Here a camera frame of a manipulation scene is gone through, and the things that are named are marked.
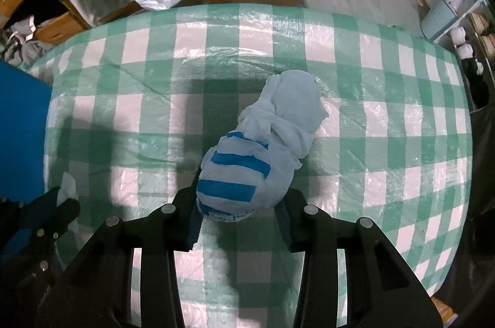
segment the black clamp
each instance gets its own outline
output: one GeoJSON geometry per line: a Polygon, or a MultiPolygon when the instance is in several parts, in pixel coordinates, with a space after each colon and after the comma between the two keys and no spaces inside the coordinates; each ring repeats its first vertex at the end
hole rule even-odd
{"type": "Polygon", "coordinates": [[[289,189],[275,207],[291,252],[305,251],[294,328],[335,327],[337,249],[345,249],[351,328],[441,328],[441,317],[409,265],[369,218],[332,218],[289,189]]]}
{"type": "MultiPolygon", "coordinates": [[[[174,251],[191,250],[199,237],[198,178],[199,172],[191,187],[147,218],[109,217],[51,290],[35,327],[134,327],[128,322],[133,250],[142,248],[142,327],[183,328],[174,251]]],[[[336,326],[338,248],[346,252],[346,327],[442,327],[428,294],[371,219],[334,219],[293,189],[275,214],[290,251],[305,251],[294,328],[336,326]]]]}
{"type": "Polygon", "coordinates": [[[66,231],[80,212],[72,198],[57,206],[55,187],[29,204],[0,200],[0,250],[7,251],[0,263],[0,321],[2,326],[32,327],[34,315],[43,304],[62,270],[55,255],[55,241],[66,231]],[[26,246],[8,254],[7,243],[26,246]]]}

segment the blue striped wrapping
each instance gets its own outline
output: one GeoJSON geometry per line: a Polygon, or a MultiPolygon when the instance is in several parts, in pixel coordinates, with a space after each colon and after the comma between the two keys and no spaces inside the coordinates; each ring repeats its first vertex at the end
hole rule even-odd
{"type": "Polygon", "coordinates": [[[201,169],[196,188],[199,210],[212,219],[237,222],[255,211],[253,196],[265,188],[271,171],[268,144],[248,140],[240,131],[232,131],[209,150],[201,169]]]}

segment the shelf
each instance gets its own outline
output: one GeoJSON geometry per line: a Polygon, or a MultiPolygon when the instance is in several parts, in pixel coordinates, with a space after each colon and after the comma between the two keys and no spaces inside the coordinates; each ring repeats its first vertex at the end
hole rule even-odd
{"type": "Polygon", "coordinates": [[[469,110],[469,113],[471,113],[472,111],[478,110],[478,107],[474,103],[473,97],[471,95],[471,84],[469,83],[469,81],[468,81],[468,79],[466,77],[466,74],[464,73],[464,67],[462,66],[462,61],[463,60],[461,60],[459,58],[459,55],[457,54],[457,50],[456,50],[456,47],[455,47],[455,44],[454,44],[454,40],[452,40],[452,37],[450,36],[450,33],[449,33],[449,38],[450,38],[450,41],[452,43],[452,46],[454,47],[455,58],[457,60],[457,65],[459,66],[459,70],[461,71],[462,83],[464,84],[464,90],[466,91],[468,110],[469,110]]]}
{"type": "Polygon", "coordinates": [[[68,38],[82,32],[83,28],[79,25],[73,15],[66,12],[47,25],[42,26],[34,33],[34,38],[45,43],[59,45],[68,38]]]}
{"type": "Polygon", "coordinates": [[[486,84],[489,87],[490,94],[495,95],[495,79],[493,78],[493,71],[492,71],[492,65],[490,61],[488,60],[487,54],[484,52],[484,47],[481,43],[480,36],[478,33],[476,33],[476,30],[474,29],[474,25],[471,23],[471,19],[467,17],[467,23],[469,24],[471,30],[469,33],[470,36],[474,36],[475,39],[475,49],[476,49],[476,54],[478,61],[482,61],[483,64],[483,79],[486,82],[486,84]]]}
{"type": "Polygon", "coordinates": [[[446,28],[446,30],[444,30],[439,37],[437,37],[433,43],[436,43],[436,44],[439,44],[440,43],[440,40],[445,36],[445,35],[449,35],[449,32],[454,29],[454,28],[457,28],[461,25],[462,21],[464,19],[466,19],[467,15],[471,12],[473,12],[474,10],[476,10],[476,8],[478,8],[479,6],[482,5],[482,3],[484,2],[485,0],[477,0],[466,12],[464,12],[461,16],[458,16],[457,14],[455,15],[456,18],[457,18],[457,21],[455,21],[454,23],[452,23],[451,26],[449,26],[448,28],[446,28]]]}

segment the green checkered cloth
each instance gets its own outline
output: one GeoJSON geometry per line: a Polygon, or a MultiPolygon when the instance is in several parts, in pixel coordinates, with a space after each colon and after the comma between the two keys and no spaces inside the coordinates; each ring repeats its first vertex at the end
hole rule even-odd
{"type": "MultiPolygon", "coordinates": [[[[431,295],[464,223],[472,143],[453,54],[397,28],[304,8],[221,5],[132,16],[76,35],[28,72],[53,82],[45,181],[76,180],[79,228],[68,262],[110,215],[146,216],[188,186],[202,156],[233,130],[272,74],[316,77],[329,117],[292,186],[334,217],[372,218],[431,295]]],[[[205,220],[177,253],[187,326],[291,326],[301,254],[273,211],[205,220]]],[[[338,323],[346,321],[339,252],[338,323]]],[[[133,322],[139,323],[135,252],[133,322]]]]}

